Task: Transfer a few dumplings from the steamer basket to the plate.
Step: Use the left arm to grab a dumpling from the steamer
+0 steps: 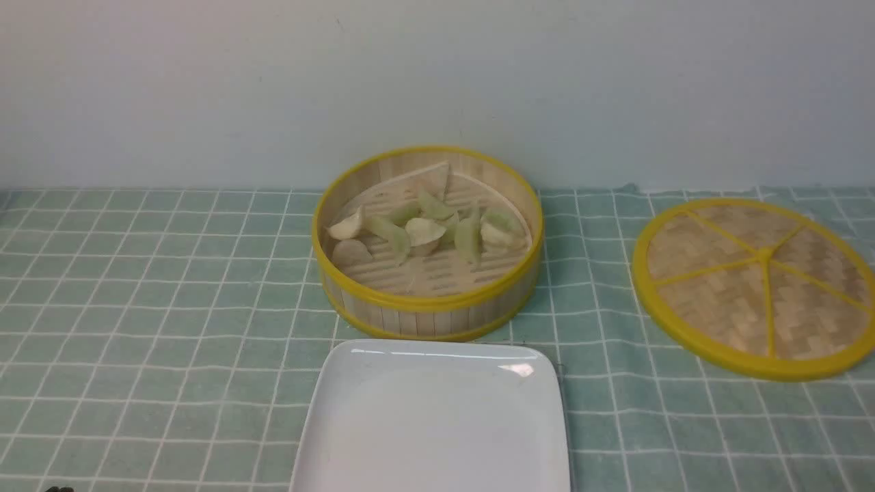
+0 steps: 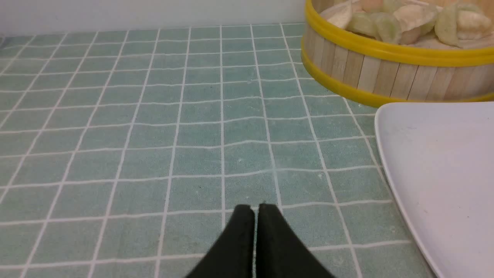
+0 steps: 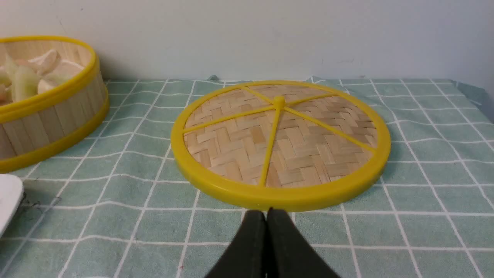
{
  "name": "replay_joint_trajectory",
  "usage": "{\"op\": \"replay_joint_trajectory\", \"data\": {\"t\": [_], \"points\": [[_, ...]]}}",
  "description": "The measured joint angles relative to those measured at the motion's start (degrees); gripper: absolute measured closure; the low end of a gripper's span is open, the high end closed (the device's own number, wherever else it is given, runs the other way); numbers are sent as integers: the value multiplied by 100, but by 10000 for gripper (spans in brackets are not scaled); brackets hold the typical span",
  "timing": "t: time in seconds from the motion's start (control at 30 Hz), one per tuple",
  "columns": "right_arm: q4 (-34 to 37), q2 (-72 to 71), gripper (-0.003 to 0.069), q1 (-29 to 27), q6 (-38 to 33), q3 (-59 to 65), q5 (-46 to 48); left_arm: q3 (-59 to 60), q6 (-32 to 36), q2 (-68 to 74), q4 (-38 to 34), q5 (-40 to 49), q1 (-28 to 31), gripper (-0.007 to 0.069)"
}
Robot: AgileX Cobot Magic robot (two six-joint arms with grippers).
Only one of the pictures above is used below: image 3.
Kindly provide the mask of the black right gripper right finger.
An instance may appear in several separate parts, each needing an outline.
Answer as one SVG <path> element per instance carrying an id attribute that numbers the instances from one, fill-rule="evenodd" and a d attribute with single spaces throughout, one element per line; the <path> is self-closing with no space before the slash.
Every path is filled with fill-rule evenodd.
<path id="1" fill-rule="evenodd" d="M 339 278 L 296 228 L 287 211 L 266 216 L 267 278 Z"/>

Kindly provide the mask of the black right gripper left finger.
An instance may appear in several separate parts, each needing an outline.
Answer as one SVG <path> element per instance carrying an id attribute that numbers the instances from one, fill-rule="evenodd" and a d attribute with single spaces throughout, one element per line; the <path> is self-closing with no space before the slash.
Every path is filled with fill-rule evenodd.
<path id="1" fill-rule="evenodd" d="M 210 269 L 207 278 L 264 278 L 264 213 L 248 210 L 231 243 Z"/>

